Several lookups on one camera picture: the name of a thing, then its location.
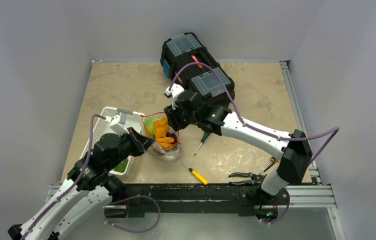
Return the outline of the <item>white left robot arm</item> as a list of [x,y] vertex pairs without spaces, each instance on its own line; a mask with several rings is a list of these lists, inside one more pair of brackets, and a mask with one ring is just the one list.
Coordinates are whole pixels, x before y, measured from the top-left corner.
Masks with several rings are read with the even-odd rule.
[[106,190],[105,197],[114,205],[127,196],[125,184],[109,172],[123,160],[144,154],[155,142],[132,127],[123,134],[106,133],[97,142],[88,140],[88,150],[68,172],[57,193],[24,224],[12,225],[7,233],[12,240],[47,240],[59,221],[76,204],[97,187]]

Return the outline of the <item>clear zip bag orange zipper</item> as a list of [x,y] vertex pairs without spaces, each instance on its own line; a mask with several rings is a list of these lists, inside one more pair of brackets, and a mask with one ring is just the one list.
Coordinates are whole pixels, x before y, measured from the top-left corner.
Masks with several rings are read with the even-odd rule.
[[179,132],[170,127],[166,114],[141,114],[144,134],[155,140],[149,151],[164,162],[174,162],[180,155],[182,143]]

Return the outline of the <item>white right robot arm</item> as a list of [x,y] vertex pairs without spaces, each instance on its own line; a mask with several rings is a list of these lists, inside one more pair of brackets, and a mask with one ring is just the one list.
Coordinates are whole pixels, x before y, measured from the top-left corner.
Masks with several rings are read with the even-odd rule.
[[313,156],[304,132],[275,130],[240,117],[227,107],[209,106],[198,93],[177,84],[164,94],[172,100],[164,108],[172,129],[179,131],[195,125],[206,133],[240,140],[280,160],[277,169],[264,177],[256,191],[260,202],[268,204],[285,186],[302,183]]

